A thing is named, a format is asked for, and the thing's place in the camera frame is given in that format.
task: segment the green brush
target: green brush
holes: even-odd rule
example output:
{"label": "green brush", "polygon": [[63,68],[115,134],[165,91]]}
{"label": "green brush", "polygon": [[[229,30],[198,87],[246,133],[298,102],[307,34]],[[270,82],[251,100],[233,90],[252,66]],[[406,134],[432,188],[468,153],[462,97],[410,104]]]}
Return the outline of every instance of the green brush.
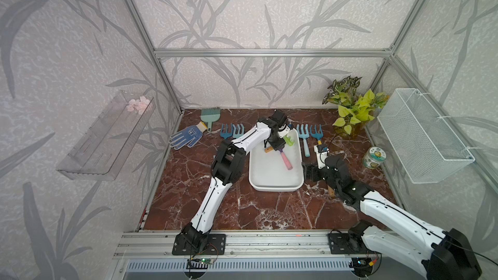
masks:
{"label": "green brush", "polygon": [[218,107],[201,110],[201,120],[208,125],[208,132],[211,132],[211,125],[218,119],[220,119],[220,109]]}

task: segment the green tool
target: green tool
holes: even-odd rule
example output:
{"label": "green tool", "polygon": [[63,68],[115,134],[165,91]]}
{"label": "green tool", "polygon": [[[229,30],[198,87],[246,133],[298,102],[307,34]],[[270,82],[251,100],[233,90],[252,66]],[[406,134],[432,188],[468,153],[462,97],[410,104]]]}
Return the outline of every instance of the green tool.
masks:
{"label": "green tool", "polygon": [[283,139],[287,145],[289,145],[289,146],[294,145],[294,140],[291,140],[289,135],[284,136]]}
{"label": "green tool", "polygon": [[201,120],[208,125],[208,132],[211,132],[211,125],[218,119],[220,119],[220,109],[218,107],[201,110]]}

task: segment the pink flower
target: pink flower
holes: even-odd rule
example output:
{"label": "pink flower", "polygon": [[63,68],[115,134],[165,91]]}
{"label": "pink flower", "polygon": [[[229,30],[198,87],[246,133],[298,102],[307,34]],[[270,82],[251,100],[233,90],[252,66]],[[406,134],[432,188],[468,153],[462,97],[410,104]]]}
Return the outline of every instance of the pink flower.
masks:
{"label": "pink flower", "polygon": [[135,109],[139,112],[139,115],[143,115],[143,113],[146,111],[147,106],[149,106],[150,100],[147,99],[145,96],[141,96],[140,100],[130,100],[128,102],[128,105],[126,106],[126,109],[129,112],[134,111]]}
{"label": "pink flower", "polygon": [[140,103],[143,103],[143,104],[145,104],[146,106],[148,106],[148,105],[149,105],[149,103],[150,103],[150,100],[148,100],[145,96],[141,96],[141,97],[140,97]]}

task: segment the purple handle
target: purple handle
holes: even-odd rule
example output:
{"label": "purple handle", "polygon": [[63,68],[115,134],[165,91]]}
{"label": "purple handle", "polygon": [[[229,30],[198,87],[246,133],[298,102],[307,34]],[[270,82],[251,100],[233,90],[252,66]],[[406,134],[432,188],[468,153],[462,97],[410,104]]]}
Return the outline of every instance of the purple handle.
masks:
{"label": "purple handle", "polygon": [[280,150],[280,154],[282,155],[283,163],[285,163],[287,170],[292,170],[292,165],[290,164],[290,161],[289,159],[287,159],[287,156],[285,155],[283,150]]}

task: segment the robotic arm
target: robotic arm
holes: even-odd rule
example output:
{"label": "robotic arm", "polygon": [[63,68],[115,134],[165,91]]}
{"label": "robotic arm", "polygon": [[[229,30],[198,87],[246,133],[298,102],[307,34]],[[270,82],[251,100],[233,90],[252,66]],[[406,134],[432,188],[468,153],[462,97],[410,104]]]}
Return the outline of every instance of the robotic arm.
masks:
{"label": "robotic arm", "polygon": [[183,227],[181,235],[199,253],[206,248],[213,220],[228,189],[239,180],[246,155],[260,142],[270,144],[275,151],[283,149],[283,136],[289,131],[286,115],[275,110],[268,118],[260,118],[255,126],[241,137],[223,140],[211,164],[211,183],[192,221]]}
{"label": "robotic arm", "polygon": [[323,167],[303,165],[306,177],[324,180],[345,204],[391,228],[401,238],[360,221],[348,234],[357,244],[412,268],[426,279],[477,280],[482,274],[468,239],[452,229],[446,232],[393,204],[368,185],[353,180],[340,156],[326,157]]}
{"label": "robotic arm", "polygon": [[[190,247],[190,253],[207,249],[213,219],[228,189],[239,180],[246,155],[260,142],[275,151],[283,149],[290,126],[280,110],[260,118],[246,134],[223,140],[211,164],[211,183],[196,215],[177,235]],[[384,253],[414,269],[428,280],[477,280],[482,274],[468,239],[459,231],[433,226],[391,203],[368,185],[353,180],[340,156],[328,156],[328,148],[318,145],[317,165],[303,164],[305,177],[323,180],[345,204],[390,227],[400,237],[384,233],[367,221],[360,221],[348,234],[356,244]]]}

